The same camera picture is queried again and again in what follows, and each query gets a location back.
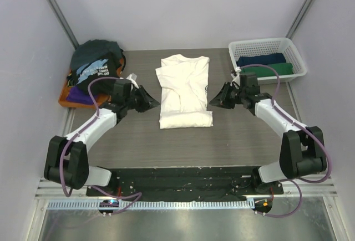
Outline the rolled navy t shirt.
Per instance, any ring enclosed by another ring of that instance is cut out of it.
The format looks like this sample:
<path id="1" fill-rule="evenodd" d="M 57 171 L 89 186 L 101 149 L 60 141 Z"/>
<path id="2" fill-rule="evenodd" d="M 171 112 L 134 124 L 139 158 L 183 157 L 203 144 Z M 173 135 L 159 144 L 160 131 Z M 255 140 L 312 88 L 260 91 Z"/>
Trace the rolled navy t shirt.
<path id="1" fill-rule="evenodd" d="M 258 55 L 253 57 L 239 57 L 236 64 L 238 66 L 246 66 L 251 64 L 271 65 L 285 63 L 286 59 L 282 53 L 273 53 L 268 55 Z"/>

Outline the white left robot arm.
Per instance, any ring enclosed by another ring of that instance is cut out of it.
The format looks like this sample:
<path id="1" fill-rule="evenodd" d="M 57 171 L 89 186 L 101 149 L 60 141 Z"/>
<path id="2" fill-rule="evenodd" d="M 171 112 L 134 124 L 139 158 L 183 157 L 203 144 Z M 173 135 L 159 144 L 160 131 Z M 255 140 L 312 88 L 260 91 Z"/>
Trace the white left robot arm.
<path id="1" fill-rule="evenodd" d="M 130 79 L 116 79 L 109 101 L 95 105 L 94 115 L 66 136 L 54 136 L 48 145 L 44 178 L 61 184 L 63 188 L 81 189 L 98 186 L 106 196 L 117 192 L 118 182 L 113 172 L 103 167 L 90 166 L 89 150 L 128 111 L 146 112 L 160 104 L 143 86 Z"/>

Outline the white plastic basket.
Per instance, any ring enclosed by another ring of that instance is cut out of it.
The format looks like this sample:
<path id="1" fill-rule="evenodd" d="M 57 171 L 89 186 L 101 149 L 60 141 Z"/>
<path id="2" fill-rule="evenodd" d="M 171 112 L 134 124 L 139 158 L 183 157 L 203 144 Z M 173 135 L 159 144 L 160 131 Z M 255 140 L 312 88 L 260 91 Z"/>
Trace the white plastic basket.
<path id="1" fill-rule="evenodd" d="M 288 38 L 264 38 L 231 42 L 228 46 L 233 67 L 250 64 L 270 65 L 282 82 L 307 74 L 296 46 Z"/>

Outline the orange wooden tray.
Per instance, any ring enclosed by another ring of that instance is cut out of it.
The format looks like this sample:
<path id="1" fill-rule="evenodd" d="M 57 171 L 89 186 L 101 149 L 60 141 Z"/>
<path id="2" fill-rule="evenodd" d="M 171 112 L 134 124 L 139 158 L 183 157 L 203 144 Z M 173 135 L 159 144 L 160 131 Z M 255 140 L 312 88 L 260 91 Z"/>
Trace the orange wooden tray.
<path id="1" fill-rule="evenodd" d="M 126 59 L 125 56 L 119 60 L 119 63 L 121 64 L 121 67 L 119 67 L 116 71 L 117 75 L 120 76 L 121 72 L 124 70 L 125 65 L 126 65 Z M 67 108 L 87 108 L 87 109 L 95 109 L 94 105 L 91 104 L 81 104 L 78 102 L 70 102 L 67 101 L 67 96 L 70 93 L 71 86 L 68 85 L 68 79 L 65 81 L 61 94 L 58 99 L 58 103 L 62 107 L 67 107 Z M 108 101 L 110 99 L 110 96 L 107 94 L 98 94 L 95 100 L 97 101 L 98 105 L 101 105 L 102 103 Z"/>

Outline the black printed t shirt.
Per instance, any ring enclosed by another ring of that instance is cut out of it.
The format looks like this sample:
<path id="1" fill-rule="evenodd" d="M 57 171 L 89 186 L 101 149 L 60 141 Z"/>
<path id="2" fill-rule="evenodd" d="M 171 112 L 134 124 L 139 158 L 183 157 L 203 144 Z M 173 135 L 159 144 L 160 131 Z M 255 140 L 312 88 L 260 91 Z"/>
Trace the black printed t shirt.
<path id="1" fill-rule="evenodd" d="M 120 60 L 113 53 L 106 53 L 72 70 L 74 86 L 88 95 L 88 86 L 93 80 L 106 77 L 118 78 L 118 70 L 121 66 Z M 93 95 L 109 94 L 113 84 L 112 79 L 99 80 L 91 85 L 90 91 Z"/>

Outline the dark teal t shirt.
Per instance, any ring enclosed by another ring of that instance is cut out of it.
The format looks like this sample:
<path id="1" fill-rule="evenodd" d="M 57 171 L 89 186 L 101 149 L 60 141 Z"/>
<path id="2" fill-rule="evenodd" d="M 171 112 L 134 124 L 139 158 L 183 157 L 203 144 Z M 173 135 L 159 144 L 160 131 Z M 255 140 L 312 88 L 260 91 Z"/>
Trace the dark teal t shirt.
<path id="1" fill-rule="evenodd" d="M 70 68 L 72 71 L 77 70 L 107 53 L 112 53 L 119 60 L 124 58 L 123 50 L 118 46 L 117 42 L 99 39 L 89 40 L 77 47 L 72 55 Z"/>

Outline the rolled green t shirt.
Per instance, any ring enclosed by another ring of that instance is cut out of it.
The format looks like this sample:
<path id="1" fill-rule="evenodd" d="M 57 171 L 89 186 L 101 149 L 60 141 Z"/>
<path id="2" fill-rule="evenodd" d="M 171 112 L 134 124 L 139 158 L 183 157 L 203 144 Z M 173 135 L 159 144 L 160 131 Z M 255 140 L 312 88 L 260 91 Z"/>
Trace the rolled green t shirt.
<path id="1" fill-rule="evenodd" d="M 293 65 L 291 63 L 276 63 L 270 65 L 252 65 L 241 69 L 241 73 L 255 73 L 258 78 L 266 78 L 271 76 L 276 76 L 275 72 L 279 76 L 292 75 Z"/>

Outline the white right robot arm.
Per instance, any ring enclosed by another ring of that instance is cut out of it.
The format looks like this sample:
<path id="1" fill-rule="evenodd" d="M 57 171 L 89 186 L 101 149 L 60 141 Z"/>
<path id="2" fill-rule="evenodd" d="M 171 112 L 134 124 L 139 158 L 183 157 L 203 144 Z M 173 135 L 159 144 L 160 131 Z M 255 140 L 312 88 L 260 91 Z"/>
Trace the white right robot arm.
<path id="1" fill-rule="evenodd" d="M 243 73 L 239 79 L 239 83 L 224 83 L 210 105 L 224 109 L 243 105 L 281 138 L 278 161 L 253 169 L 251 189 L 262 194 L 276 182 L 328 172 L 322 130 L 308 127 L 287 114 L 272 95 L 261 92 L 254 73 Z"/>

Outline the white t shirt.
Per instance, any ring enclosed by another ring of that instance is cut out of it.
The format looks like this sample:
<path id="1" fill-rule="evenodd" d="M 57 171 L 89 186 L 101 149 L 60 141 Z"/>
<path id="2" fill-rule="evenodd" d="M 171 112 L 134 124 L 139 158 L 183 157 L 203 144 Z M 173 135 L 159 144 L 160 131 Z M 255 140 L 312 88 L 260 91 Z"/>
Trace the white t shirt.
<path id="1" fill-rule="evenodd" d="M 161 86 L 161 129 L 213 126 L 212 111 L 207 109 L 209 61 L 181 54 L 161 60 L 155 69 Z"/>

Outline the right aluminium frame post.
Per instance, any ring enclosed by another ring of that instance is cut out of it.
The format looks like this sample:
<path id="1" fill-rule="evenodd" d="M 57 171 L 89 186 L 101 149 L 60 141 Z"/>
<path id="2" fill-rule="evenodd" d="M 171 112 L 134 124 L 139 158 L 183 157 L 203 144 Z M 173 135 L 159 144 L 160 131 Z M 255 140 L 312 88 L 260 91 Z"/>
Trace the right aluminium frame post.
<path id="1" fill-rule="evenodd" d="M 300 10 L 297 12 L 296 17 L 294 18 L 294 20 L 293 20 L 293 22 L 286 34 L 286 38 L 292 39 L 295 36 L 298 28 L 300 27 L 303 20 L 306 18 L 306 15 L 310 11 L 314 2 L 315 2 L 315 0 L 304 0 L 303 1 Z"/>

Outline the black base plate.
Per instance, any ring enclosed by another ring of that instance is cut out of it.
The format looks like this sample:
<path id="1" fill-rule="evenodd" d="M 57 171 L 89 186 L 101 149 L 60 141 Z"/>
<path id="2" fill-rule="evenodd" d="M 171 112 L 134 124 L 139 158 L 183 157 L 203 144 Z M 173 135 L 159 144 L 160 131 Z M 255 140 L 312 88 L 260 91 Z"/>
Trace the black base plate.
<path id="1" fill-rule="evenodd" d="M 116 168 L 103 191 L 142 194 L 147 202 L 241 201 L 248 195 L 281 195 L 280 182 L 261 183 L 256 166 Z"/>

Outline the purple t shirt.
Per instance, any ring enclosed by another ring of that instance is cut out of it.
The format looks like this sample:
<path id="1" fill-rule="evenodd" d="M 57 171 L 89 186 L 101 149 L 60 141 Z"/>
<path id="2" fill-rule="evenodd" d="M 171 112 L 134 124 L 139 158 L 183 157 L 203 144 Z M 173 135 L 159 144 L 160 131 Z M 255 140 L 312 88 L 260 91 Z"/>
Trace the purple t shirt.
<path id="1" fill-rule="evenodd" d="M 93 105 L 93 101 L 88 93 L 78 89 L 76 86 L 72 87 L 66 97 L 66 101 L 78 104 Z"/>

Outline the left aluminium frame post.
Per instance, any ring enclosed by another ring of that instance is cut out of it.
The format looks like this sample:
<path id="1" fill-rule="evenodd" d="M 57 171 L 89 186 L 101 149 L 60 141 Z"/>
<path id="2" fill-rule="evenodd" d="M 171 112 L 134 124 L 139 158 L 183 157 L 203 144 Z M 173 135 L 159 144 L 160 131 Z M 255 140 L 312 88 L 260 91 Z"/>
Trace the left aluminium frame post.
<path id="1" fill-rule="evenodd" d="M 65 15 L 63 14 L 57 0 L 47 0 L 49 6 L 51 7 L 55 17 L 57 18 L 58 22 L 62 26 L 66 36 L 68 37 L 69 41 L 71 42 L 72 46 L 77 49 L 79 46 L 79 43 L 77 41 L 77 38 L 75 37 L 67 19 L 65 18 Z"/>

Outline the aluminium frame post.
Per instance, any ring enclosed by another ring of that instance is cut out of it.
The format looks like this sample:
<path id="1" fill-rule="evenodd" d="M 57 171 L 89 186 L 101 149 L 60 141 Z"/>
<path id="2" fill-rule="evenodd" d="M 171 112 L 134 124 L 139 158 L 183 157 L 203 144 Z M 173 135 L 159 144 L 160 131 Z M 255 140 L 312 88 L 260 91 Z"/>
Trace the aluminium frame post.
<path id="1" fill-rule="evenodd" d="M 293 22 L 286 34 L 286 38 L 292 39 L 295 36 L 298 28 L 300 27 L 303 20 L 306 18 L 306 15 L 310 11 L 314 2 L 315 2 L 315 0 L 304 0 L 303 1 L 300 10 L 297 12 L 296 17 L 294 18 L 294 20 L 293 20 Z"/>
<path id="2" fill-rule="evenodd" d="M 57 0 L 47 0 L 49 6 L 51 7 L 55 17 L 57 18 L 58 22 L 62 26 L 66 36 L 68 37 L 69 41 L 71 42 L 72 46 L 77 49 L 79 46 L 79 43 L 77 41 L 77 38 L 75 37 L 67 19 L 65 18 L 65 15 L 63 14 Z"/>

